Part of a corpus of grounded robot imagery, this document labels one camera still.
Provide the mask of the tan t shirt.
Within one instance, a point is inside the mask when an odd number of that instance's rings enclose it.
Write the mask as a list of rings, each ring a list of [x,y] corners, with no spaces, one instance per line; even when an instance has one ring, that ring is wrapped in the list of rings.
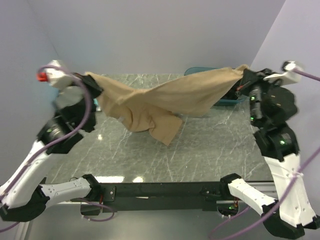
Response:
[[[97,101],[106,116],[130,132],[148,131],[168,146],[183,121],[177,114],[201,117],[243,77],[248,66],[197,72],[153,88],[132,88],[117,80],[86,72],[103,89]]]

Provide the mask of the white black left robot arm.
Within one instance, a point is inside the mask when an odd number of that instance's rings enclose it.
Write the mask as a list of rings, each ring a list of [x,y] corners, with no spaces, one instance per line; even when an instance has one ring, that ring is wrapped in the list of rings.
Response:
[[[92,174],[60,184],[44,181],[58,157],[83,139],[79,130],[90,133],[95,129],[94,98],[103,90],[92,77],[77,73],[41,72],[38,79],[60,93],[54,101],[54,116],[39,131],[22,164],[0,187],[0,217],[5,222],[29,222],[53,205],[73,199],[94,201],[102,194],[101,184]]]

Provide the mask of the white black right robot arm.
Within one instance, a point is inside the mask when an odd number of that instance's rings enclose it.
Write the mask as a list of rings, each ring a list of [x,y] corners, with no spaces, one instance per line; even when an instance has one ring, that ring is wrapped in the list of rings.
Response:
[[[256,144],[267,163],[277,198],[265,195],[232,173],[220,180],[222,198],[239,199],[255,210],[275,237],[296,240],[306,229],[320,227],[300,169],[300,147],[287,121],[298,112],[294,94],[285,85],[297,83],[302,71],[293,63],[282,74],[270,69],[245,69],[238,91],[249,97],[250,122],[257,131]]]

